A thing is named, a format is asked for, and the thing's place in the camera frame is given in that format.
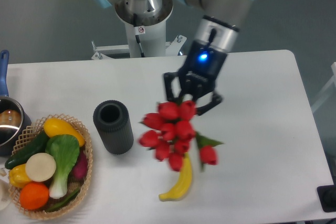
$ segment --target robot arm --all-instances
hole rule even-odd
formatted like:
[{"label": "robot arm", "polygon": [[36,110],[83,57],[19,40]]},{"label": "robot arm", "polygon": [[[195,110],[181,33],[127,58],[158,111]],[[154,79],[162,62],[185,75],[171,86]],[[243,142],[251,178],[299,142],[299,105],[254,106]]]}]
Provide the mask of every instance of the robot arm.
[{"label": "robot arm", "polygon": [[[253,0],[180,1],[202,8],[205,15],[182,67],[175,73],[164,74],[166,96],[168,101],[176,101],[190,94],[196,102],[212,92],[210,103],[197,109],[197,114],[202,115],[222,102],[222,97],[215,91],[216,79],[236,41]],[[176,77],[181,87],[178,98],[174,97],[171,87]]]},{"label": "robot arm", "polygon": [[[171,0],[96,0],[102,7],[115,4],[119,17],[133,26],[138,24],[152,26],[169,17]],[[204,17],[198,27],[191,49],[181,68],[174,73],[164,74],[164,83],[168,101],[177,101],[190,94],[196,102],[208,93],[213,97],[209,104],[198,108],[202,115],[222,102],[222,97],[215,91],[217,76],[232,50],[239,30],[249,12],[253,0],[179,0],[180,2],[201,8]],[[139,36],[136,41],[140,46]],[[178,78],[181,91],[176,98],[173,95],[172,81]]]}]

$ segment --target cucumber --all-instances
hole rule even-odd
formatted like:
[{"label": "cucumber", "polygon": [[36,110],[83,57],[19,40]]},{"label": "cucumber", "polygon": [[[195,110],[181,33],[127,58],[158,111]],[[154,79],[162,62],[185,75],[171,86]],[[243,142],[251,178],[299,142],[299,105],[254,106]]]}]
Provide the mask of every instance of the cucumber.
[{"label": "cucumber", "polygon": [[11,156],[6,161],[5,167],[11,170],[18,165],[25,164],[31,156],[45,151],[48,140],[49,136],[42,130],[31,142]]}]

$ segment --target black cylinder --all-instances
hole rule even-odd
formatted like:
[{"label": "black cylinder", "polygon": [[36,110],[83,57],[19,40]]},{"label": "black cylinder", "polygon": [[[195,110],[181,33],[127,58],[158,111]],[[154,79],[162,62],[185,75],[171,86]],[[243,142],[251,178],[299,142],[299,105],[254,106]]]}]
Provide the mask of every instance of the black cylinder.
[{"label": "black cylinder", "polygon": [[128,110],[119,101],[100,103],[94,113],[93,122],[105,148],[112,154],[123,154],[133,145],[134,138]]},{"label": "black cylinder", "polygon": [[329,189],[323,195],[324,203],[330,207],[336,207],[336,190]]}]

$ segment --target white tabletop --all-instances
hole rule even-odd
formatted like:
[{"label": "white tabletop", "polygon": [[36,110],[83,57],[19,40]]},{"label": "white tabletop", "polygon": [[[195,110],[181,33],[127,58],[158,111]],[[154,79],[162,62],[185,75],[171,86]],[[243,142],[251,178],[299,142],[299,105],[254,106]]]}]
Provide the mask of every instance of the white tabletop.
[{"label": "white tabletop", "polygon": [[[93,141],[93,177],[84,201],[50,223],[274,223],[336,217],[323,212],[316,192],[332,179],[294,55],[286,50],[230,54],[218,77],[222,104],[193,119],[204,135],[223,141],[219,165],[198,166],[188,196],[160,202],[178,174],[137,142],[121,156],[108,153],[94,127],[95,107],[118,100],[130,112],[135,140],[147,130],[138,122],[165,100],[162,73],[184,57],[49,62],[10,65],[7,84],[32,121],[69,114]],[[5,162],[0,158],[0,166]],[[1,223],[38,223],[11,204]]]}]

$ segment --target yellow squash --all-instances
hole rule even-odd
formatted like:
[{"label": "yellow squash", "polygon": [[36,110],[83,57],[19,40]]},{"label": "yellow squash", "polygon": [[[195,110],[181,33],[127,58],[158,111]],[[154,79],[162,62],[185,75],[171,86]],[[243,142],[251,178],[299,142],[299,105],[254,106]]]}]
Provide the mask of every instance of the yellow squash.
[{"label": "yellow squash", "polygon": [[26,164],[15,166],[8,173],[9,183],[18,188],[24,188],[25,185],[32,182],[26,174]]},{"label": "yellow squash", "polygon": [[49,137],[57,135],[72,135],[77,138],[79,147],[85,144],[84,137],[72,125],[62,119],[49,118],[44,123],[44,131]]}]

